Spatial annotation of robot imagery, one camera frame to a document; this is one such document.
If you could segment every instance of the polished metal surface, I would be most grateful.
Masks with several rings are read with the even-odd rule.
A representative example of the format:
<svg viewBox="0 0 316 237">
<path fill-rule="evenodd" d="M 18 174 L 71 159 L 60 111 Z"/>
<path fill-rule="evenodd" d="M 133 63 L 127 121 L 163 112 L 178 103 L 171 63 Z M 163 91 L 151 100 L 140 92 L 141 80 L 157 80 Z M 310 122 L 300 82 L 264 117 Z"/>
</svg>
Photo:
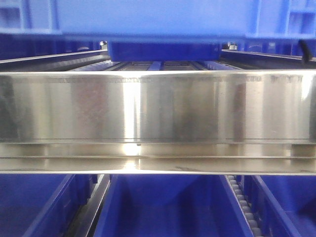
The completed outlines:
<svg viewBox="0 0 316 237">
<path fill-rule="evenodd" d="M 316 71 L 0 74 L 0 140 L 314 143 Z"/>
<path fill-rule="evenodd" d="M 107 50 L 0 60 L 0 72 L 67 71 L 109 60 Z"/>
<path fill-rule="evenodd" d="M 0 172 L 316 173 L 316 71 L 0 74 Z"/>
<path fill-rule="evenodd" d="M 301 56 L 222 50 L 220 62 L 242 69 L 315 69 L 316 58 L 307 64 Z"/>
</svg>

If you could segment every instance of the blue storage crate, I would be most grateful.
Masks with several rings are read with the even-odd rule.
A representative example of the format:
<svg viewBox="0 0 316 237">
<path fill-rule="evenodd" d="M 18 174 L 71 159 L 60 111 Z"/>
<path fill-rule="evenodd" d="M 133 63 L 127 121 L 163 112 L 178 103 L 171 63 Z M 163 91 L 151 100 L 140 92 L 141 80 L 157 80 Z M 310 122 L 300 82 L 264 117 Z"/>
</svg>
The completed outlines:
<svg viewBox="0 0 316 237">
<path fill-rule="evenodd" d="M 0 236 L 56 237 L 68 229 L 81 200 L 75 175 L 0 175 Z"/>
<path fill-rule="evenodd" d="M 95 237 L 253 237 L 224 176 L 114 175 Z"/>
<path fill-rule="evenodd" d="M 0 33 L 107 40 L 115 61 L 211 60 L 210 44 L 316 39 L 315 15 L 315 0 L 2 0 Z"/>
<path fill-rule="evenodd" d="M 244 176 L 241 186 L 264 236 L 316 236 L 315 176 Z"/>
</svg>

